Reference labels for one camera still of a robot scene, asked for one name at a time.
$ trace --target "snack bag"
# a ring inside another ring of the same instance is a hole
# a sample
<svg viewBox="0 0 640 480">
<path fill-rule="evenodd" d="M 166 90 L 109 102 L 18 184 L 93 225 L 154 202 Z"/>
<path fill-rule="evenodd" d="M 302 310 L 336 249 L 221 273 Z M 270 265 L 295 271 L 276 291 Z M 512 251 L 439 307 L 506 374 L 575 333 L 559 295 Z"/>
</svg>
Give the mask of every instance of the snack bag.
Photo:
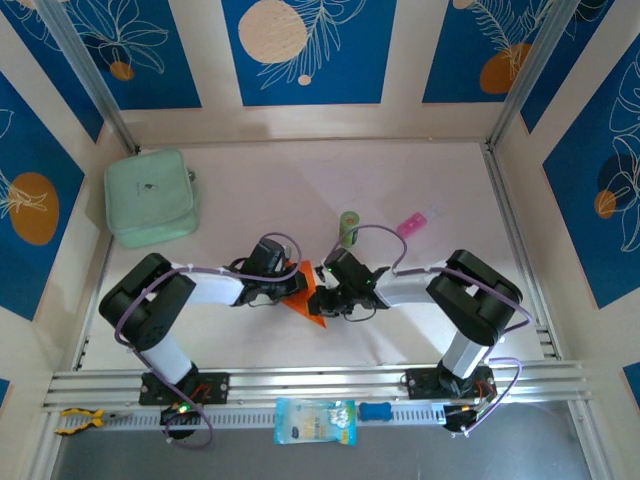
<svg viewBox="0 0 640 480">
<path fill-rule="evenodd" d="M 340 442 L 356 444 L 356 403 L 279 398 L 276 401 L 277 444 Z"/>
</svg>

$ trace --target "white floor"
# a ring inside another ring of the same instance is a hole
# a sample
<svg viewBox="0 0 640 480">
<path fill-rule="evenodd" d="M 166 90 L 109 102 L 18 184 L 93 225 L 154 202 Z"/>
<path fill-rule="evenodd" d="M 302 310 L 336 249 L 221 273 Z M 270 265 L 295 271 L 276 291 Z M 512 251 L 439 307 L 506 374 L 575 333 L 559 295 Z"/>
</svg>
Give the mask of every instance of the white floor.
<svg viewBox="0 0 640 480">
<path fill-rule="evenodd" d="M 477 144 L 218 144 L 183 154 L 202 192 L 200 229 L 149 248 L 116 245 L 101 296 L 150 252 L 181 264 L 217 267 L 248 255 L 269 231 L 292 235 L 304 258 L 318 264 L 336 241 L 345 210 L 358 212 L 362 223 L 393 228 L 421 212 L 428 224 L 409 238 L 401 266 L 435 263 L 465 248 L 524 289 Z M 391 264 L 400 245 L 388 233 L 365 230 L 352 251 L 377 267 Z M 97 313 L 89 331 L 83 369 L 141 367 L 115 343 L 112 327 Z M 326 330 L 282 305 L 200 305 L 185 307 L 172 333 L 201 368 L 250 368 L 433 363 L 455 329 L 434 305 L 381 311 L 356 324 L 329 319 Z M 494 351 L 502 355 L 542 359 L 535 329 L 509 335 Z"/>
</svg>

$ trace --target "gray floor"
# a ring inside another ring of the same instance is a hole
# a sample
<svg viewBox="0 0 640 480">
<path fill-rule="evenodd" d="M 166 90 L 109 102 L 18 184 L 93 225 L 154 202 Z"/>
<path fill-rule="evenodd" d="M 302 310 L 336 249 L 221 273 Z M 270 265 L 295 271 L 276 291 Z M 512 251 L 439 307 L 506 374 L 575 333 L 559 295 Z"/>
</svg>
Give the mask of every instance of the gray floor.
<svg viewBox="0 0 640 480">
<path fill-rule="evenodd" d="M 589 473 L 564 404 L 505 405 L 469 439 L 441 427 L 363 427 L 358 445 L 276 446 L 273 432 L 219 430 L 191 452 L 159 432 L 65 438 L 53 479 L 578 480 Z"/>
</svg>

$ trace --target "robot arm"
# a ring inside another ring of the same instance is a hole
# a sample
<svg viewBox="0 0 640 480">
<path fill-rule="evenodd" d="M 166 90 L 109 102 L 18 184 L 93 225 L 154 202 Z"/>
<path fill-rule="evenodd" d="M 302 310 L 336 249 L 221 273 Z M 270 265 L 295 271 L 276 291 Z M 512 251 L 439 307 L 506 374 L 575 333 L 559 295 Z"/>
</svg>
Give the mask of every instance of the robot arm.
<svg viewBox="0 0 640 480">
<path fill-rule="evenodd" d="M 218 303 L 229 306 L 249 304 L 259 294 L 272 301 L 294 295 L 307 288 L 302 273 L 283 282 L 240 280 L 225 272 L 242 275 L 282 277 L 292 272 L 287 249 L 269 238 L 263 238 L 248 258 L 221 267 L 220 275 L 184 273 L 173 275 L 158 285 L 132 312 L 122 327 L 122 335 L 151 364 L 156 372 L 177 385 L 186 376 L 196 376 L 197 368 L 169 333 L 178 314 L 187 303 Z M 147 255 L 100 302 L 99 312 L 114 328 L 141 292 L 156 278 L 179 265 L 162 255 Z"/>
<path fill-rule="evenodd" d="M 356 305 L 366 309 L 388 309 L 408 303 L 436 303 L 458 328 L 438 368 L 438 384 L 450 396 L 460 397 L 473 385 L 469 381 L 487 351 L 502 336 L 514 309 L 471 283 L 481 282 L 514 303 L 522 301 L 520 290 L 505 277 L 466 250 L 457 250 L 447 266 L 393 272 L 383 267 L 371 272 L 350 252 L 337 249 L 324 262 L 324 269 L 338 286 L 318 287 L 309 300 L 312 314 L 335 317 L 350 315 Z"/>
</svg>

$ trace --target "mint green pouch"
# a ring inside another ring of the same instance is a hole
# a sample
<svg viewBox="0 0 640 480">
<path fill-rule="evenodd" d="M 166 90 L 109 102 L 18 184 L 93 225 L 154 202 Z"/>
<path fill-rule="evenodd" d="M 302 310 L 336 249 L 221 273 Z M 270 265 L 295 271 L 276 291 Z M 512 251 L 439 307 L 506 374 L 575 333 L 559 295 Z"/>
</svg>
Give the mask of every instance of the mint green pouch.
<svg viewBox="0 0 640 480">
<path fill-rule="evenodd" d="M 178 150 L 138 155 L 104 174 L 107 225 L 127 248 L 188 235 L 198 228 L 193 174 Z"/>
</svg>

